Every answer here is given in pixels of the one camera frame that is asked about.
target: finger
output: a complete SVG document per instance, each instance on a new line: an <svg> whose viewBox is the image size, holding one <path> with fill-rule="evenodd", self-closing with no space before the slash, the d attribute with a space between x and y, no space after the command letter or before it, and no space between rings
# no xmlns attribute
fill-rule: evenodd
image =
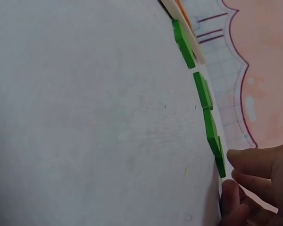
<svg viewBox="0 0 283 226"><path fill-rule="evenodd" d="M233 209L240 205L239 187L233 180L225 180L222 183L221 211L228 215Z"/></svg>
<svg viewBox="0 0 283 226"><path fill-rule="evenodd" d="M267 149L230 150L227 158L240 173L271 178L272 166L283 153L283 145Z"/></svg>
<svg viewBox="0 0 283 226"><path fill-rule="evenodd" d="M275 198L271 180L241 174L236 170L232 171L232 177L241 186L253 192L260 199L271 204L272 206L275 206Z"/></svg>
<svg viewBox="0 0 283 226"><path fill-rule="evenodd" d="M245 204L249 208L249 216L247 221L251 225L266 226L267 223L275 216L275 213L264 209L253 199L248 197L246 193L239 187L240 203Z"/></svg>
<svg viewBox="0 0 283 226"><path fill-rule="evenodd" d="M236 207L228 216L222 218L219 226L244 226L249 214L249 208L242 204Z"/></svg>

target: purple line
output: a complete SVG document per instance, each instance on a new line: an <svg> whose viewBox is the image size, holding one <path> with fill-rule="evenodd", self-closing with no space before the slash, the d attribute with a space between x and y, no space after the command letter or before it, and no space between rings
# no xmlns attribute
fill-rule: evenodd
<svg viewBox="0 0 283 226"><path fill-rule="evenodd" d="M199 20L198 23L203 22L203 21L206 21L206 20L214 19L214 18L216 18L216 17L224 16L224 15L227 15L227 13L223 13L223 14L211 16L211 17L208 17L208 18L204 18L204 19L202 19L202 20Z"/></svg>
<svg viewBox="0 0 283 226"><path fill-rule="evenodd" d="M250 133L250 129L249 129L249 127L248 127L247 124L246 124L245 115L244 115L243 106L242 106L242 87L243 87L243 83L244 83L244 79L245 79L246 72L248 71L250 65L249 65L249 63L241 56L241 54L237 51L237 48L236 48L236 46L235 46L235 44L234 44L234 42L233 42L232 33L231 33L231 25L232 25L233 18L234 18L235 15L239 12L239 10L228 7L228 6L225 4L224 0L222 0L222 3L223 3L224 6L227 7L228 9L231 9L231 10L235 11L235 13L233 14L233 16L231 17L230 24L229 24L230 39L231 39L231 43L232 43L232 45L233 45L233 47L234 47L236 53L237 53L237 54L241 57L241 59L243 59L243 60L246 62L246 64L247 64L247 68L246 68L246 70L245 70L245 72L244 72L244 75L243 75L243 77L242 77L241 86L240 86L240 108L241 108L242 118L243 118L243 122L244 122L244 125L245 125L245 127L246 127L246 130L247 130L247 132L249 133L249 136L250 136L251 140L252 140L252 141L254 142L254 144L256 145L255 148L258 148L258 144L256 143L254 137L253 137L252 134Z"/></svg>
<svg viewBox="0 0 283 226"><path fill-rule="evenodd" d="M224 35L219 35L219 36L216 36L216 37L213 37L213 38L210 38L210 39L205 39L205 40L203 40L203 41L200 41L199 44L202 44L202 43L207 42L207 41L212 41L212 40L214 40L214 39L218 39L218 38L221 38L221 37L223 37L223 36L224 36Z"/></svg>
<svg viewBox="0 0 283 226"><path fill-rule="evenodd" d="M200 37L202 37L202 36L206 36L206 35L208 35L208 34L212 34L212 33L215 33L215 32L220 32L220 31L222 31L222 29L219 29L219 30L215 30L215 31L208 32L208 33L205 33L205 34L198 35L197 38L200 38Z"/></svg>

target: wavy edge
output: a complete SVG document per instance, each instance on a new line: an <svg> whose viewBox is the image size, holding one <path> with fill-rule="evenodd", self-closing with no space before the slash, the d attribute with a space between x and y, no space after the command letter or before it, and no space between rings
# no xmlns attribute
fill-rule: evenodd
<svg viewBox="0 0 283 226"><path fill-rule="evenodd" d="M244 69L244 73L242 75L242 79L241 79L241 85L240 85L240 91L239 91L239 100L240 100L240 108L241 108L241 113L242 113L242 118L243 118L243 122L244 122L244 126L245 126L245 129L247 130L247 133L249 134L249 137L251 139L251 141L254 143L255 147L254 148L257 148L258 147L258 144L256 143L254 137L252 136L251 132L250 132L250 129L248 128L248 125L246 123L246 120L245 120L245 115L244 115L244 111L243 111L243 107L242 107L242 88L243 88L243 84L244 84L244 79L245 79L245 75L249 69L249 63L246 59L244 59L241 54L239 53L239 51L237 50L234 42L233 42L233 39L232 39L232 33L231 33L231 25L232 25L232 21L233 21L233 18L236 16L236 14L239 12L238 9L234 9L234 8L231 8L229 6L227 6L225 3L224 3L224 0L217 0L217 2L220 3L227 9L229 10L229 19L226 20L226 23L225 23L225 27L226 27L226 31L228 30L229 32L229 39L230 39L230 43L232 44L232 47L234 48L235 50L235 54L240 58L240 60L242 60L245 65L246 65L246 68ZM225 42L226 42L226 45L227 47L230 49L230 47L228 46L228 42L227 42L227 36L225 35ZM237 80L238 78L240 77L240 71L238 71L238 75L237 75L237 79L235 81L235 84L234 84L234 97L233 97L233 106L234 106L234 110L235 110L235 115L237 115L236 113L236 106L235 106L235 90L236 90L236 87L237 87Z"/></svg>

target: green block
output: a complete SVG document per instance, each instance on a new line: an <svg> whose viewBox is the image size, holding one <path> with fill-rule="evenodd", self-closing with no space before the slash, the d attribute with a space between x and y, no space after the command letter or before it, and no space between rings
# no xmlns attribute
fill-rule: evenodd
<svg viewBox="0 0 283 226"><path fill-rule="evenodd" d="M202 108L209 108L210 110L213 110L213 102L211 93L208 89L208 83L204 79L204 77L200 74L200 72L195 72L193 74L196 88L198 91L198 95L200 98L200 103Z"/></svg>
<svg viewBox="0 0 283 226"><path fill-rule="evenodd" d="M214 156L219 156L220 153L220 143L218 140L218 134L216 129L216 124L212 116L212 112L209 108L203 109L204 123L206 126L206 134L209 146L212 149Z"/></svg>
<svg viewBox="0 0 283 226"><path fill-rule="evenodd" d="M219 155L215 156L215 162L219 171L219 175L221 178L224 178L226 176L225 173L225 158L224 158L224 154L223 154L223 149L222 149L222 145L221 145L221 140L220 137L218 137L218 141L219 141Z"/></svg>
<svg viewBox="0 0 283 226"><path fill-rule="evenodd" d="M179 49L184 57L186 64L188 68L194 68L196 65L195 65L193 51L183 31L183 27L181 26L178 20L174 20L172 24L174 28L175 41L179 46Z"/></svg>
<svg viewBox="0 0 283 226"><path fill-rule="evenodd" d="M206 92L207 92L207 96L208 96L208 99L209 99L209 102L210 102L210 109L213 110L213 100L212 100L212 96L211 96L211 92L209 91L209 88L208 88L208 81L205 80L205 83L206 83Z"/></svg>

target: orange object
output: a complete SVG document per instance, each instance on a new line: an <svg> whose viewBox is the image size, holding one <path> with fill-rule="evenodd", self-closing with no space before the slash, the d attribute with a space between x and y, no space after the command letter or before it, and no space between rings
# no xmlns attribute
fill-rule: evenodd
<svg viewBox="0 0 283 226"><path fill-rule="evenodd" d="M186 14L186 12L185 12L185 10L184 10L183 4L181 3L180 0L175 0L175 1L176 1L176 3L177 3L177 5L178 5L178 7L179 7L179 9L180 9L180 11L181 11L181 13L183 14L183 16L184 16L186 22L188 23L189 27L192 29L192 24L190 23L190 20L189 20L189 18L188 18L188 15Z"/></svg>

